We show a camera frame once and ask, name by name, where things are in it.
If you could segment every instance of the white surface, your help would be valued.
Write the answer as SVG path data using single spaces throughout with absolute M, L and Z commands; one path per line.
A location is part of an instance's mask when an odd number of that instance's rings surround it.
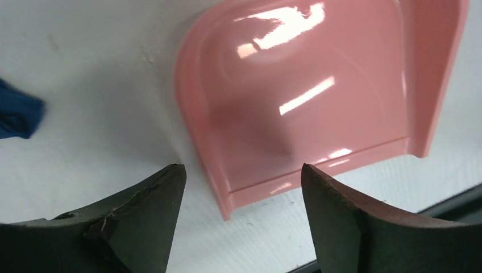
M 315 259 L 301 191 L 223 222 L 172 90 L 176 48 L 219 0 L 0 0 L 0 77 L 47 102 L 30 140 L 0 140 L 0 221 L 52 218 L 182 162 L 168 272 L 287 272 Z M 337 178 L 418 211 L 482 182 L 482 1 L 472 1 L 431 154 Z

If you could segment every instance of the pink plastic tray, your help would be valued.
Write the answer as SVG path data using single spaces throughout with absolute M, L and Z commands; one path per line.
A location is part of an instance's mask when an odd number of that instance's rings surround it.
M 177 102 L 225 219 L 330 175 L 427 155 L 464 0 L 227 0 L 191 29 Z

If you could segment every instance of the pink dustpan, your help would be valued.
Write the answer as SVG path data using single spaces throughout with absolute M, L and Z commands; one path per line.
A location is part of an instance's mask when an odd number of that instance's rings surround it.
M 427 155 L 467 0 L 227 0 L 191 29 L 175 87 L 221 212 Z

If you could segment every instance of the dark blue fabric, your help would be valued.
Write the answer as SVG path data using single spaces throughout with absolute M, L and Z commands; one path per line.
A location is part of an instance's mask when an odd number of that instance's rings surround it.
M 0 139 L 30 138 L 39 126 L 45 103 L 25 95 L 0 79 Z

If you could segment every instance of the blue object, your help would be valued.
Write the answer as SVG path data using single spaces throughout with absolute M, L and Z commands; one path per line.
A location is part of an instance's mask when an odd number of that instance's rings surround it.
M 30 138 L 44 111 L 43 101 L 15 90 L 0 79 L 0 139 Z

